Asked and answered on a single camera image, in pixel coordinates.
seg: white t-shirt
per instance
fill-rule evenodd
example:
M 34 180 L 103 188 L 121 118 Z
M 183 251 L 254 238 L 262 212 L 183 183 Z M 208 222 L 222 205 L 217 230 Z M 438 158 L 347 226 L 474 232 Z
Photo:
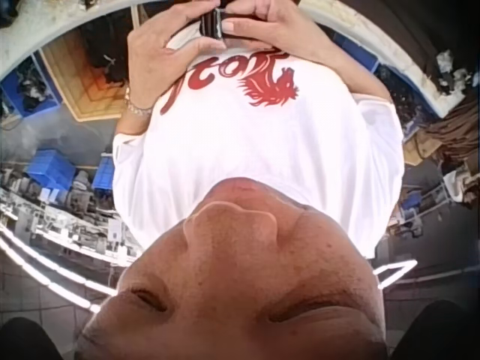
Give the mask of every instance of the white t-shirt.
M 350 94 L 327 67 L 231 49 L 196 59 L 143 135 L 115 137 L 115 207 L 147 248 L 218 182 L 245 177 L 326 213 L 371 258 L 400 194 L 402 139 L 392 104 Z

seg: red print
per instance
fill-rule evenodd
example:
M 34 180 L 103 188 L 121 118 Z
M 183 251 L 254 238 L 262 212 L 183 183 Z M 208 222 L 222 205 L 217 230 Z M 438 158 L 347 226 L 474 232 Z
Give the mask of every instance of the red print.
M 275 62 L 288 57 L 288 54 L 280 52 L 280 50 L 269 50 L 255 52 L 249 58 L 244 55 L 235 55 L 221 63 L 218 63 L 218 57 L 208 58 L 193 66 L 187 85 L 191 90 L 200 90 L 213 83 L 215 75 L 213 71 L 210 70 L 208 73 L 207 70 L 211 68 L 218 68 L 218 73 L 225 78 L 243 76 L 248 65 L 254 60 L 253 68 L 238 80 L 239 87 L 243 88 L 244 94 L 253 100 L 250 105 L 254 107 L 261 104 L 265 104 L 266 107 L 268 105 L 284 105 L 289 99 L 295 100 L 299 92 L 293 82 L 295 71 L 291 67 L 282 68 L 282 74 L 277 81 L 273 78 Z M 169 98 L 160 111 L 161 115 L 166 114 L 175 103 L 185 82 L 185 77 L 186 74 L 178 79 L 172 87 Z

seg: finger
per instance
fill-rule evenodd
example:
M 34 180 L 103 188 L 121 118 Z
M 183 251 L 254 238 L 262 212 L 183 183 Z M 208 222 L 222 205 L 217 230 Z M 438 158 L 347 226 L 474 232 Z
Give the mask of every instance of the finger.
M 230 18 L 222 21 L 222 32 L 241 38 L 253 38 L 267 44 L 275 45 L 274 36 L 277 24 L 247 18 Z
M 258 40 L 247 39 L 225 39 L 225 45 L 229 49 L 268 50 L 273 46 Z
M 173 5 L 169 10 L 152 17 L 145 24 L 146 30 L 156 33 L 160 41 L 168 41 L 190 21 L 201 17 L 220 5 L 220 0 L 192 1 L 186 4 Z
M 198 55 L 212 52 L 218 53 L 226 49 L 227 46 L 223 41 L 202 36 L 188 41 L 183 47 L 175 51 L 174 56 L 180 64 L 186 67 Z
M 225 7 L 229 14 L 252 15 L 266 20 L 269 15 L 272 0 L 235 0 Z

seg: bracelet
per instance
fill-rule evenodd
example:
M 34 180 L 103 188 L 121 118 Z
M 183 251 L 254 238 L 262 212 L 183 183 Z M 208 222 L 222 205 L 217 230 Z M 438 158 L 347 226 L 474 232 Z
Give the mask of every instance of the bracelet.
M 125 92 L 125 103 L 127 104 L 128 111 L 132 112 L 138 116 L 151 115 L 153 113 L 153 107 L 149 109 L 140 109 L 138 106 L 135 106 L 134 103 L 130 100 L 130 86 L 127 87 Z

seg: fingernail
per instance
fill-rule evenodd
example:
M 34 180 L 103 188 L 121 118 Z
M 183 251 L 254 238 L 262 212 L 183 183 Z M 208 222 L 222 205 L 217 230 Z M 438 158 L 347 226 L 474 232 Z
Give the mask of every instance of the fingernail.
M 233 22 L 224 20 L 222 21 L 223 32 L 233 32 Z

